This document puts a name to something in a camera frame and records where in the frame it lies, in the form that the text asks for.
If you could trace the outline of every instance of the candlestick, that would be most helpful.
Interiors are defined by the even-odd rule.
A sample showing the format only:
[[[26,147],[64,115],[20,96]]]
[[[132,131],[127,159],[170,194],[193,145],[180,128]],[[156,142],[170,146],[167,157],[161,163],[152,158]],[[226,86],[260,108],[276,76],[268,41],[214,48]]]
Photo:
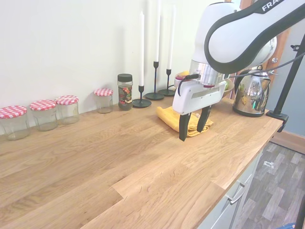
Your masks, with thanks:
[[[171,69],[166,69],[166,74],[167,74],[167,87],[166,89],[162,89],[160,91],[158,91],[158,93],[163,94],[165,96],[174,96],[175,95],[175,91],[173,90],[169,90],[169,81],[170,81],[170,75],[172,73]]]
[[[150,99],[150,100],[161,100],[161,99],[164,99],[164,95],[156,92],[157,69],[159,67],[159,62],[154,61],[153,62],[153,67],[154,67],[154,91],[152,93],[146,94],[145,97]]]
[[[140,13],[140,79],[139,86],[144,86],[144,14]]]
[[[136,108],[145,108],[145,107],[148,107],[152,104],[151,101],[149,101],[147,99],[142,99],[143,91],[144,91],[144,86],[139,86],[140,99],[134,99],[132,101],[133,106],[136,107]]]
[[[168,45],[168,62],[167,62],[167,69],[172,69],[172,59],[173,59],[173,38],[175,33],[175,24],[176,24],[176,6],[173,5],[173,12],[172,12],[172,24],[171,24],[171,35],[170,35],[170,42]]]
[[[159,62],[159,42],[160,42],[160,19],[161,19],[161,0],[157,0],[157,18],[156,18],[156,53],[155,62]]]

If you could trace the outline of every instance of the black jar lid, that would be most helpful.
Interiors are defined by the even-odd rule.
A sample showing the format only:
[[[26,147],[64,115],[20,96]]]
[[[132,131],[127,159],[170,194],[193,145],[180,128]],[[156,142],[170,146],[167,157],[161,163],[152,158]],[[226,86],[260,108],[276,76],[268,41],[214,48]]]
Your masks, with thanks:
[[[118,75],[118,81],[119,82],[131,82],[132,81],[132,75],[131,74],[119,74]]]

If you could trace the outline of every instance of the label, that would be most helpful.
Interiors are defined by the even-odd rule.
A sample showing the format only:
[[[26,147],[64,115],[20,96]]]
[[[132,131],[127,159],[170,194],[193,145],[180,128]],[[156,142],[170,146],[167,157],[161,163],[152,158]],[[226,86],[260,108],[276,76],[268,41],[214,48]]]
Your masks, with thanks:
[[[119,87],[119,103],[120,104],[132,103],[132,86]]]
[[[283,2],[284,0],[269,0],[262,8],[256,10],[255,13],[267,13],[273,7],[277,6],[279,3]]]

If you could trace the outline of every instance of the gray wooden floor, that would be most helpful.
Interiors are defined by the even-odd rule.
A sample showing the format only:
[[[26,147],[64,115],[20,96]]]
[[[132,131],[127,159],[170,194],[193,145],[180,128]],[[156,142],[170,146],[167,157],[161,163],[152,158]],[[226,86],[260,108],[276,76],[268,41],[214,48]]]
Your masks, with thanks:
[[[273,162],[274,168],[264,165]],[[296,220],[305,195],[305,156],[269,143],[236,229],[276,229]]]

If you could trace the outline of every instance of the kettle handle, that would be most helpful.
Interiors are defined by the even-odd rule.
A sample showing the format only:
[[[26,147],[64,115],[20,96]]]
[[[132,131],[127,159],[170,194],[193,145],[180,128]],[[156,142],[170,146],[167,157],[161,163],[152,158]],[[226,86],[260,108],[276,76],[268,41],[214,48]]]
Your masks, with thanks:
[[[243,70],[241,73],[239,73],[240,75],[243,75],[243,74],[248,74],[249,72],[251,71],[251,69],[247,69],[247,70]],[[239,84],[240,82],[243,80],[244,76],[241,76],[241,77],[237,77],[236,80],[235,80],[235,83],[234,83],[234,91],[235,91],[235,94],[237,92],[237,89],[239,87]]]

